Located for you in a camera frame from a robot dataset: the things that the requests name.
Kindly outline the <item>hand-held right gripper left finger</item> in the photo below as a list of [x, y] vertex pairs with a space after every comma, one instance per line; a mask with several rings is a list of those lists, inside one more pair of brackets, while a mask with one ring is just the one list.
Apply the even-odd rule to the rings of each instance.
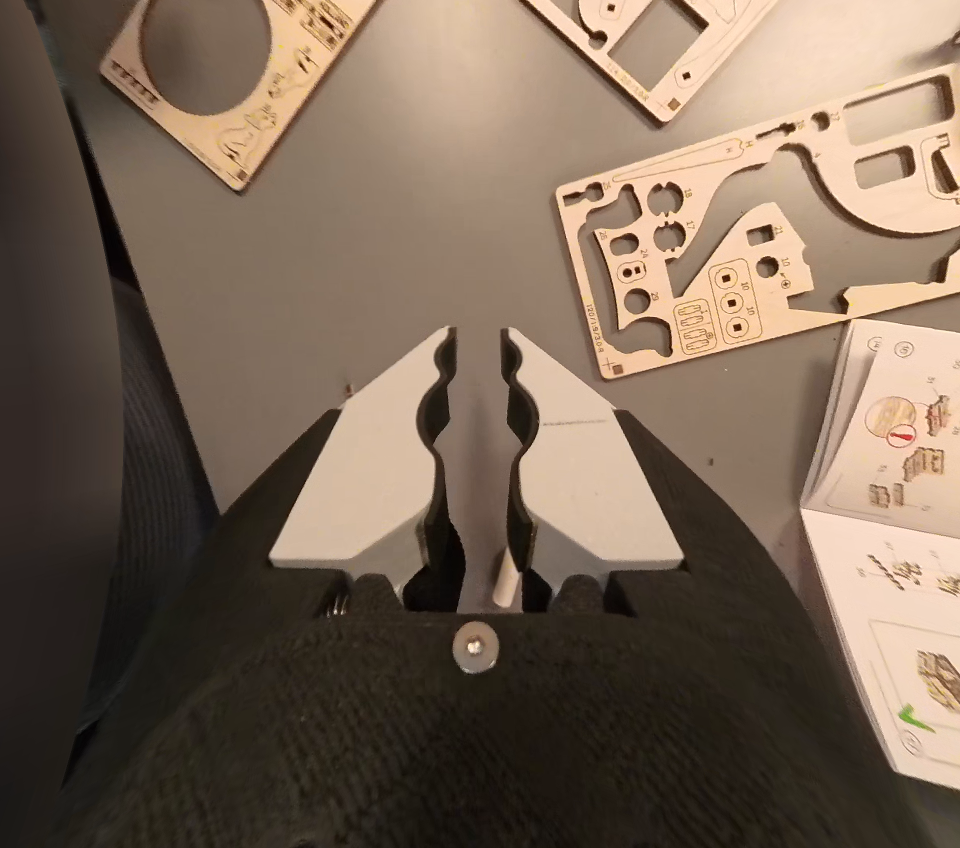
[[324, 420], [330, 432], [270, 564], [386, 578], [409, 611], [455, 612], [466, 556], [436, 441], [450, 423], [457, 330], [443, 326]]

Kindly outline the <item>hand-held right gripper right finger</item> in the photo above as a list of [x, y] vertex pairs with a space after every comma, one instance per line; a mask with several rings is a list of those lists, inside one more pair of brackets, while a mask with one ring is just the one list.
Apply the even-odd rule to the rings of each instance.
[[514, 327], [500, 332], [510, 464], [507, 544], [493, 604], [550, 602], [569, 578], [663, 571], [684, 555], [618, 410]]

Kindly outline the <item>white instruction booklet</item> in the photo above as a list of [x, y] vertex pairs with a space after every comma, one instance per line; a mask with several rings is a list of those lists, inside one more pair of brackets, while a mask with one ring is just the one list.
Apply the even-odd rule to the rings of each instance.
[[891, 767], [958, 791], [958, 332], [846, 326], [799, 509]]

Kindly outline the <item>wooden sheet with round holes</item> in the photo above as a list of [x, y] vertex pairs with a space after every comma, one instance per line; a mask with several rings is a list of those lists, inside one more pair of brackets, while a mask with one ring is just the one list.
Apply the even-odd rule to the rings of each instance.
[[138, 0], [101, 65], [102, 78], [222, 182], [243, 192], [380, 0], [259, 0], [269, 62], [249, 96], [217, 113], [171, 103], [148, 70], [142, 33], [155, 0]]

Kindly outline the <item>wooden sheet with many holes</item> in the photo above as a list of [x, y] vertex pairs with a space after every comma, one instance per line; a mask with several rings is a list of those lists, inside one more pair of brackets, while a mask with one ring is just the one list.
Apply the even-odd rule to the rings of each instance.
[[[855, 141], [850, 115], [894, 95], [930, 87], [944, 114], [929, 125], [884, 128]], [[809, 158], [814, 177], [846, 218], [895, 237], [958, 229], [958, 62], [932, 67], [816, 106], [718, 134], [672, 151], [568, 182], [556, 189], [558, 217], [601, 377], [614, 380], [700, 360], [868, 315], [958, 294], [958, 250], [926, 281], [844, 288], [840, 312], [795, 309], [814, 289], [806, 244], [774, 202], [731, 226], [691, 279], [674, 290], [668, 267], [703, 229], [714, 196], [738, 173], [759, 170], [782, 150]], [[638, 216], [593, 237], [606, 266], [618, 330], [652, 321], [668, 351], [619, 350], [606, 337], [580, 245], [592, 213], [621, 194]]]

